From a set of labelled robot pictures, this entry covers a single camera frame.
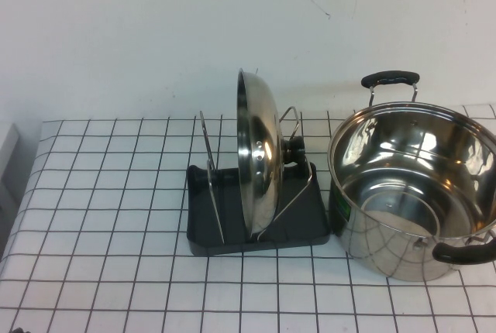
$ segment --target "black pot handle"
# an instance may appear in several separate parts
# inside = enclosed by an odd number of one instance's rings
[[[412,102],[415,102],[417,98],[417,86],[416,84],[420,80],[420,75],[415,72],[409,71],[382,71],[376,74],[371,74],[362,79],[362,87],[370,89],[370,100],[369,106],[374,102],[374,88],[378,85],[384,84],[408,84],[413,87]]]
[[[496,238],[483,245],[466,245],[461,247],[438,242],[432,250],[436,261],[454,265],[479,265],[496,261]]]

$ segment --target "black plastic tray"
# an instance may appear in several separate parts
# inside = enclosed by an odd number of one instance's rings
[[[218,170],[214,186],[218,188],[219,219],[225,244],[219,232],[210,191],[207,170],[197,166],[188,168],[188,230],[191,252],[195,256],[280,249],[295,246],[319,245],[329,241],[331,228],[319,190],[315,165],[311,164],[313,178],[309,186],[290,207],[260,237],[250,239],[246,233],[239,189],[239,171],[236,168]],[[280,208],[306,185],[306,164],[284,169]]]

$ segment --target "pot lid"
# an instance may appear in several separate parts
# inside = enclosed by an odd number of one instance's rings
[[[251,236],[274,218],[282,187],[282,135],[274,97],[260,77],[239,71],[238,167],[243,217]]]

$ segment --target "white wall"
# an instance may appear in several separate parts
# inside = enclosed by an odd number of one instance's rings
[[[0,0],[0,119],[36,140],[42,119],[233,112],[239,67],[280,108],[361,108],[386,69],[419,72],[420,101],[496,101],[495,18],[494,0]]]

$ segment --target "white tile countertop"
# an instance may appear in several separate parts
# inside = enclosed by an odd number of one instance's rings
[[[459,107],[496,132],[489,105]],[[324,202],[330,132],[345,115],[302,113]],[[207,121],[219,167],[235,167],[236,121]],[[290,134],[291,121],[282,123]],[[494,332],[496,265],[427,283],[364,269],[325,245],[194,257],[189,164],[199,120],[45,122],[0,264],[0,332]]]

